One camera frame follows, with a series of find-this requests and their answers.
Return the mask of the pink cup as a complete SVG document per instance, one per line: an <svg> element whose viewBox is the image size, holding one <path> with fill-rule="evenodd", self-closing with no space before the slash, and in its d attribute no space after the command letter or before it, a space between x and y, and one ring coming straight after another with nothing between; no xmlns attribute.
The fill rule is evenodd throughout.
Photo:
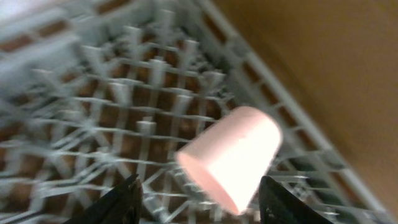
<svg viewBox="0 0 398 224"><path fill-rule="evenodd" d="M222 209L240 215L283 142L270 115L249 106L233 109L176 153L188 178Z"/></svg>

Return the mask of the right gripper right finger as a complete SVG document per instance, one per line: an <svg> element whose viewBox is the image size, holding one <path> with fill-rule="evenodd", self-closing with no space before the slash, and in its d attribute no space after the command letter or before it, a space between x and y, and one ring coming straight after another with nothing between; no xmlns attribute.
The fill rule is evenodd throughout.
<svg viewBox="0 0 398 224"><path fill-rule="evenodd" d="M258 190L261 224L332 224L269 176Z"/></svg>

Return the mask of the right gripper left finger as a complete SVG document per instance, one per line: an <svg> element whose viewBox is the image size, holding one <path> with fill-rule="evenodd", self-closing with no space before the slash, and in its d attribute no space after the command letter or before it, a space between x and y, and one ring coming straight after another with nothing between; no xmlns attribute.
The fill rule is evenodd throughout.
<svg viewBox="0 0 398 224"><path fill-rule="evenodd" d="M133 174L63 224L139 224L143 201L142 184Z"/></svg>

